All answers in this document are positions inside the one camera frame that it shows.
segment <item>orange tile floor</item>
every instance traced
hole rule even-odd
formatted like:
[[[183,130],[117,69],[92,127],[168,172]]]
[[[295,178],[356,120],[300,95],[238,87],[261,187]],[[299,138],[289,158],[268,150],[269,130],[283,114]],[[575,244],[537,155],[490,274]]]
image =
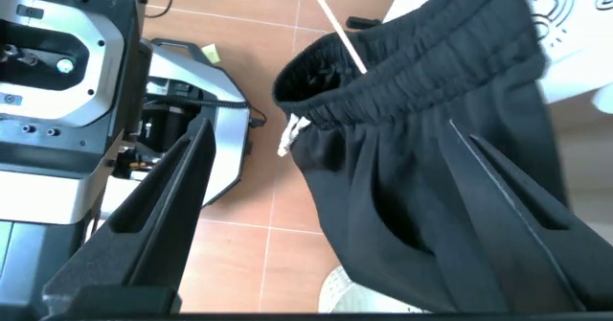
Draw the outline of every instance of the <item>orange tile floor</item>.
[[[328,0],[349,15],[382,19],[394,0]],[[167,0],[149,0],[155,14]],[[226,69],[255,107],[268,115],[250,133],[253,150],[241,182],[205,208],[180,294],[183,312],[317,311],[321,284],[338,265],[321,232],[307,184],[276,148],[284,115],[272,82],[308,44],[332,31],[315,0],[174,0],[148,19],[147,38],[214,43]]]

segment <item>white drawstring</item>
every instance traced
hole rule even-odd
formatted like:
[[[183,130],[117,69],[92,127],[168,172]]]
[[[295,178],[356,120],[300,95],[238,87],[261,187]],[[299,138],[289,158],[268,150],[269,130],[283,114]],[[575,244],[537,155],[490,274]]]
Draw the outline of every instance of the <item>white drawstring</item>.
[[[341,41],[345,45],[345,48],[347,48],[347,51],[349,52],[350,57],[352,57],[353,63],[355,63],[357,69],[360,71],[360,73],[366,74],[366,66],[364,65],[364,62],[360,58],[359,54],[355,51],[355,48],[349,41],[349,38],[347,37],[347,34],[345,34],[343,27],[341,27],[338,20],[336,20],[336,17],[326,3],[326,0],[317,0],[317,2],[319,3],[319,6],[321,6],[322,10],[324,10],[326,17],[332,24],[332,27],[334,28],[336,33],[340,36]],[[289,117],[289,122],[287,123],[287,127],[285,128],[284,133],[281,136],[281,142],[279,143],[279,149],[277,150],[277,154],[279,154],[281,157],[285,156],[289,152],[289,149],[296,140],[298,134],[300,134],[300,131],[308,125],[310,125],[309,119],[304,117],[298,118],[298,116],[291,114]]]
[[[281,135],[281,142],[279,143],[277,154],[279,154],[281,157],[288,154],[291,145],[296,140],[298,134],[300,134],[300,131],[308,125],[310,125],[310,121],[307,118],[299,118],[298,116],[291,114],[287,127],[285,128],[284,133]]]

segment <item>black shorts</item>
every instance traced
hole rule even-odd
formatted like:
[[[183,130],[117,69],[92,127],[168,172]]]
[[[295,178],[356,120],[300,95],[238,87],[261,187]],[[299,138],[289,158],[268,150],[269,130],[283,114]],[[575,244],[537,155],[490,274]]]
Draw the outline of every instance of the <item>black shorts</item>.
[[[613,251],[567,208],[525,0],[431,0],[336,34],[273,97],[311,120],[291,148],[359,284],[433,311],[613,306]]]

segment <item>waistband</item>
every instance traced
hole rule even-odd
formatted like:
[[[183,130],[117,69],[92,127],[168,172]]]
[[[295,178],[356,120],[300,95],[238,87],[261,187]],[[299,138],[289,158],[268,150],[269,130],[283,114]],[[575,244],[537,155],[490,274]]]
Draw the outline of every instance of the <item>waistband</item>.
[[[348,36],[368,73],[328,34],[277,77],[277,106],[317,126],[377,123],[463,95],[522,61],[542,60],[526,80],[545,65],[526,0],[430,0]]]

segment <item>white string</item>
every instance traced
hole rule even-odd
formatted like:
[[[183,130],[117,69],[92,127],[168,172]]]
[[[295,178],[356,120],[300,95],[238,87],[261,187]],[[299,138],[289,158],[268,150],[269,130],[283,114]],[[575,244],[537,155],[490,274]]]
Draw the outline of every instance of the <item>white string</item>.
[[[343,45],[345,45],[345,48],[349,52],[349,55],[352,58],[353,63],[355,63],[355,65],[357,66],[357,69],[360,71],[361,74],[366,74],[366,66],[364,65],[364,62],[360,58],[360,55],[357,54],[357,51],[355,51],[355,47],[353,47],[352,43],[347,37],[347,34],[345,34],[345,31],[339,24],[338,20],[336,20],[336,17],[334,16],[334,13],[332,13],[332,10],[329,8],[326,0],[317,0],[317,3],[319,3],[319,6],[322,8],[322,10],[324,10],[328,21],[332,24],[332,27],[341,38]],[[287,126],[285,127],[284,133],[281,136],[281,142],[279,143],[277,154],[279,154],[281,157],[287,155],[289,153],[291,145],[298,137],[298,134],[300,134],[300,131],[308,125],[310,125],[309,119],[305,117],[298,118],[298,116],[296,116],[295,114],[291,114],[289,116],[289,122],[287,122]]]

